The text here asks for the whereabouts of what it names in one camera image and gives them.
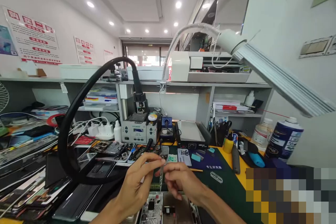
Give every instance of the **black tube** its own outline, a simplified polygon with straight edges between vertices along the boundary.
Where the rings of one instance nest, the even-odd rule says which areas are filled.
[[[110,69],[111,65],[114,65],[118,62],[126,61],[132,66],[133,70],[133,79],[134,79],[134,89],[136,93],[142,93],[140,80],[137,72],[137,67],[135,66],[135,63],[126,57],[119,57],[112,59],[108,62],[106,62],[101,68],[99,68],[91,77],[90,79],[83,85],[81,90],[79,91],[78,95],[75,97],[74,101],[70,105],[68,112],[65,115],[65,118],[63,120],[59,137],[58,137],[58,156],[60,163],[65,171],[65,173],[75,182],[81,183],[81,184],[89,184],[89,185],[99,185],[99,184],[105,184],[112,181],[115,181],[116,179],[120,179],[121,177],[126,175],[126,172],[122,174],[118,174],[115,176],[110,176],[107,178],[92,178],[87,177],[86,175],[79,174],[79,172],[71,165],[69,154],[68,154],[68,135],[70,126],[72,124],[72,121],[75,117],[75,114],[83,102],[83,99],[88,94],[90,89],[93,87],[93,85],[96,83],[96,81],[107,71]]]

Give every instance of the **yellow bottle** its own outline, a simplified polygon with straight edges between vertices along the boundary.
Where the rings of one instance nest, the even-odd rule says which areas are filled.
[[[223,146],[223,150],[227,153],[230,154],[232,151],[232,147],[233,147],[233,141],[229,140],[228,138],[225,139],[224,142],[224,146]]]

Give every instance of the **hand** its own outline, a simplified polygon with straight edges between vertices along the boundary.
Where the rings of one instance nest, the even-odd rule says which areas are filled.
[[[179,191],[185,195],[197,206],[203,206],[203,198],[208,188],[195,176],[195,174],[184,163],[168,163],[164,168],[165,182],[168,191],[175,199],[182,200]]]
[[[164,159],[154,153],[144,153],[128,169],[119,194],[111,200],[92,223],[120,223],[137,213],[147,201],[153,170],[163,166]]]

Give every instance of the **pixelated area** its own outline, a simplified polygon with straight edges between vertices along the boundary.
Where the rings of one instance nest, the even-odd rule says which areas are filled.
[[[334,224],[336,169],[248,168],[246,201],[264,224]]]

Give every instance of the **light switch panel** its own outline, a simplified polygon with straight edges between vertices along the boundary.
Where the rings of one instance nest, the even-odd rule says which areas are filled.
[[[336,54],[336,35],[305,42],[301,48],[299,58],[331,54]]]

